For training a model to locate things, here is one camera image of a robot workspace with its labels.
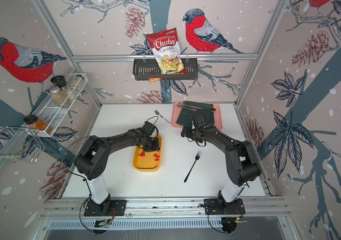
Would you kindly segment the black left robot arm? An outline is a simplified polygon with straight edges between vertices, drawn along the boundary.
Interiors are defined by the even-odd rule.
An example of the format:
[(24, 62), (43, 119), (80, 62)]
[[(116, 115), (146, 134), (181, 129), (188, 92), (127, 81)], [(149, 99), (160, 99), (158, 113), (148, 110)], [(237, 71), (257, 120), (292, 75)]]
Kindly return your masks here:
[(109, 208), (110, 194), (102, 176), (109, 156), (134, 146), (141, 147), (146, 153), (159, 151), (158, 130), (146, 132), (138, 128), (112, 137), (90, 136), (77, 154), (74, 165), (80, 175), (85, 177), (91, 202), (97, 207)]

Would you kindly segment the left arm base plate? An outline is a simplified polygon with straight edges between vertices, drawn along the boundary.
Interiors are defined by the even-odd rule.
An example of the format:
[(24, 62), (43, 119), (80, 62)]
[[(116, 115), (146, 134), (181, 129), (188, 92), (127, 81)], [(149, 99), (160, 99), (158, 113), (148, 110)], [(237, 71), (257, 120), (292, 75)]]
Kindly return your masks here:
[(126, 200), (105, 200), (101, 204), (96, 204), (90, 200), (84, 211), (85, 217), (102, 217), (102, 216), (123, 216), (126, 208)]

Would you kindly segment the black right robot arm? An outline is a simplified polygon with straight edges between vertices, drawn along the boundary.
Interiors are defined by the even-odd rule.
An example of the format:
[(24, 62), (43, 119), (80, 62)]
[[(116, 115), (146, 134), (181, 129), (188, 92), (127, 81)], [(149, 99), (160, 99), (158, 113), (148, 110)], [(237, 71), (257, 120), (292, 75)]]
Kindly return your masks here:
[(224, 153), (229, 180), (218, 193), (218, 201), (224, 206), (235, 202), (248, 182), (254, 181), (262, 173), (256, 152), (249, 141), (235, 140), (215, 126), (194, 129), (184, 126), (181, 136), (198, 144), (210, 143)]

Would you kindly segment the yellow plastic storage tray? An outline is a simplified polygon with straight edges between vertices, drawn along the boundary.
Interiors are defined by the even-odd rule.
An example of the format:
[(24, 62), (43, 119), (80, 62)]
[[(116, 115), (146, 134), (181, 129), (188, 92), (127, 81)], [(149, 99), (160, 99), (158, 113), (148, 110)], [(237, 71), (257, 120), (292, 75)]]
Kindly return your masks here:
[[(160, 150), (159, 151), (155, 151), (155, 152), (145, 152), (145, 156), (144, 157), (140, 157), (139, 154), (141, 152), (143, 152), (142, 149), (140, 149), (139, 147), (135, 148), (135, 152), (134, 152), (134, 157), (132, 160), (132, 165), (133, 167), (140, 172), (155, 172), (159, 169), (160, 167), (160, 163), (161, 163), (161, 144), (162, 144), (162, 138), (161, 135), (158, 136), (159, 138), (159, 143), (160, 143)], [(160, 155), (160, 161), (155, 161), (154, 159), (158, 159), (155, 158), (153, 155), (158, 154)]]

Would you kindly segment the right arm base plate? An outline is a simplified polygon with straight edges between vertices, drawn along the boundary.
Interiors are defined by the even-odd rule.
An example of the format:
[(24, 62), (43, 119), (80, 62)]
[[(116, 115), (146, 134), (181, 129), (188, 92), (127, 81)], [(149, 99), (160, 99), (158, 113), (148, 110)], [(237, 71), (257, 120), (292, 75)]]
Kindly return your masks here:
[(246, 213), (242, 199), (236, 199), (231, 203), (227, 203), (219, 198), (204, 199), (204, 203), (200, 205), (206, 215), (244, 215)]

